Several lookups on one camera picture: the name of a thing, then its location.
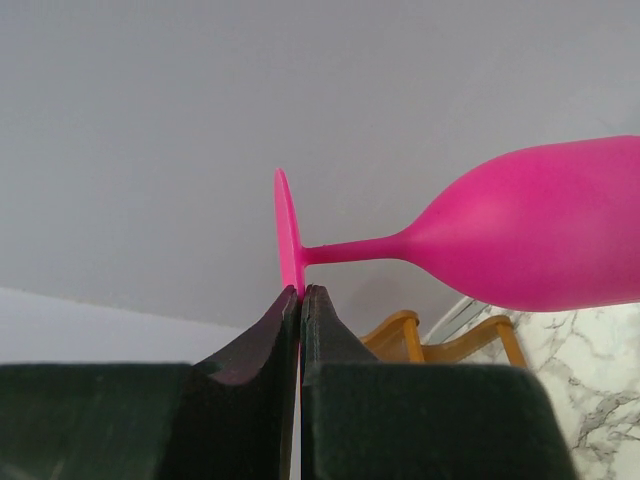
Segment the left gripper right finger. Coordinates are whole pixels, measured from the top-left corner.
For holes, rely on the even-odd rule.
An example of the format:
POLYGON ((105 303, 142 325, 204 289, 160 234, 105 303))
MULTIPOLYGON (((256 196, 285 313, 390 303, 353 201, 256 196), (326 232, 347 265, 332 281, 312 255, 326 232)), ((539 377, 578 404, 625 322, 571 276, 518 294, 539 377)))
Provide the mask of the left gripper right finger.
POLYGON ((385 363, 322 286, 301 313, 305 479, 574 479, 549 397, 506 365, 385 363))

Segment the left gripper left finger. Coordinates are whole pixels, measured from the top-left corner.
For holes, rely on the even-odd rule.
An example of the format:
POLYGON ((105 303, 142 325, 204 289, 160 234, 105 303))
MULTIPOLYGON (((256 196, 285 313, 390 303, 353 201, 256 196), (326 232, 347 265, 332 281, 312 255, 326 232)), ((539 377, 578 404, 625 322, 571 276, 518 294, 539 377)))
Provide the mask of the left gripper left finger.
POLYGON ((286 479, 299 298, 195 363, 1 369, 5 479, 286 479))

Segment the pink wine glass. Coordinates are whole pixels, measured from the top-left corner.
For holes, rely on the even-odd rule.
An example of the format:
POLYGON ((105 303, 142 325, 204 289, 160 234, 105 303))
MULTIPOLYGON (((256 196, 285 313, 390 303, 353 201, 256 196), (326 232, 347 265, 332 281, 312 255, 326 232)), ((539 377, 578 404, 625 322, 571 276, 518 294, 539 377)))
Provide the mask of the pink wine glass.
POLYGON ((274 178, 284 285, 315 264, 399 259, 503 308, 553 312, 639 298, 639 140, 541 145, 494 158, 447 187, 408 227, 318 247, 300 241, 283 171, 274 178))

